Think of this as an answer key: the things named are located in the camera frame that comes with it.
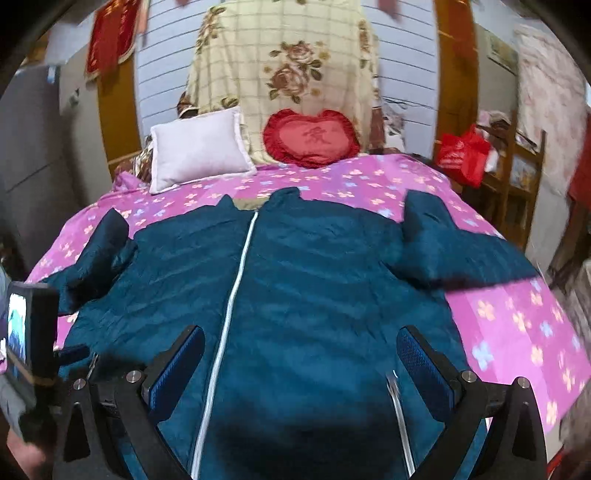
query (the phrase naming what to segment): white zipper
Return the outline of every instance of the white zipper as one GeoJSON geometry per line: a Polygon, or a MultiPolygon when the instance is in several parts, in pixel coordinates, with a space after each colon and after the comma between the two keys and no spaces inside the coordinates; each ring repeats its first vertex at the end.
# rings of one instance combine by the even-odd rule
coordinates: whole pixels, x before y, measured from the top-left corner
{"type": "Polygon", "coordinates": [[[256,218],[258,217],[258,210],[252,217],[251,223],[248,227],[248,233],[246,234],[246,240],[244,247],[242,247],[242,255],[240,256],[240,264],[238,267],[238,273],[234,285],[230,291],[230,297],[228,298],[228,304],[226,305],[226,315],[224,317],[222,336],[220,343],[217,348],[216,357],[213,361],[212,373],[209,377],[209,384],[207,385],[207,397],[205,401],[205,409],[203,410],[203,418],[201,420],[201,426],[199,427],[199,434],[197,435],[197,443],[195,444],[195,450],[193,452],[193,464],[191,466],[191,478],[197,480],[199,478],[199,467],[201,465],[201,457],[203,454],[203,446],[205,444],[205,437],[207,436],[207,428],[209,427],[209,420],[212,416],[213,410],[213,397],[216,393],[217,376],[220,373],[220,367],[222,366],[223,354],[226,350],[226,342],[228,341],[228,333],[230,331],[230,322],[232,321],[232,310],[234,308],[234,299],[238,293],[238,287],[242,280],[242,274],[244,273],[244,263],[246,261],[246,253],[248,247],[251,244],[252,231],[255,226],[256,218]]]}

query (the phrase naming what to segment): heart pillow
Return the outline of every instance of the heart pillow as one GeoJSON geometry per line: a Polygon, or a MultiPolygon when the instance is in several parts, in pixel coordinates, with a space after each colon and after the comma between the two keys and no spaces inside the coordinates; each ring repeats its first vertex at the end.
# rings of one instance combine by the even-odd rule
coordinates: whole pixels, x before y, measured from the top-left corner
{"type": "Polygon", "coordinates": [[[318,116],[280,110],[269,118],[263,140],[274,159],[305,168],[323,167],[359,153],[353,125],[334,110],[323,110],[318,116]]]}

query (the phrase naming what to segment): red bag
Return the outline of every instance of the red bag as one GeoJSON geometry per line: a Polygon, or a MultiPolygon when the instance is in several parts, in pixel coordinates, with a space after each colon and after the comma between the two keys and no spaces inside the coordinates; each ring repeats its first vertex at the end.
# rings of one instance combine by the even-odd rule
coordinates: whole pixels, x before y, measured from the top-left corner
{"type": "Polygon", "coordinates": [[[443,134],[436,165],[461,185],[478,188],[491,144],[476,133],[476,125],[461,137],[443,134]]]}

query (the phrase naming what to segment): person's hand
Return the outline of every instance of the person's hand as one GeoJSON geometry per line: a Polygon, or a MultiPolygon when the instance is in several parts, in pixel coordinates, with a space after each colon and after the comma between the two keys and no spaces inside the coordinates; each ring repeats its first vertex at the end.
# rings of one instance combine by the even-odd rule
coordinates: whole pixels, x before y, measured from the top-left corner
{"type": "Polygon", "coordinates": [[[51,452],[46,452],[32,443],[23,442],[12,429],[8,431],[6,444],[12,456],[30,480],[49,478],[47,472],[51,469],[53,463],[51,452]]]}

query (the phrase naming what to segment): floral bedsheet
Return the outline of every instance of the floral bedsheet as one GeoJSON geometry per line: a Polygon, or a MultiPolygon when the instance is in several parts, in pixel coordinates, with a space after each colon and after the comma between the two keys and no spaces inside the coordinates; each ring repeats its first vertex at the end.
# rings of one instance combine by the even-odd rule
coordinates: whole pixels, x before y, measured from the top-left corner
{"type": "MultiPolygon", "coordinates": [[[[130,234],[159,220],[202,205],[224,194],[262,198],[297,186],[304,199],[361,207],[401,221],[405,192],[438,195],[460,228],[499,235],[451,190],[448,180],[404,155],[370,155],[343,160],[319,170],[263,166],[255,176],[202,181],[151,196],[146,185],[122,173],[98,202],[74,215],[51,249],[33,269],[38,281],[74,263],[102,216],[115,208],[127,219],[130,234]]],[[[470,366],[485,381],[511,383],[523,375],[532,384],[549,431],[591,377],[591,365],[564,311],[540,277],[535,280],[449,293],[447,301],[462,336],[470,366]]],[[[63,345],[76,314],[61,317],[56,348],[63,345]]]]}

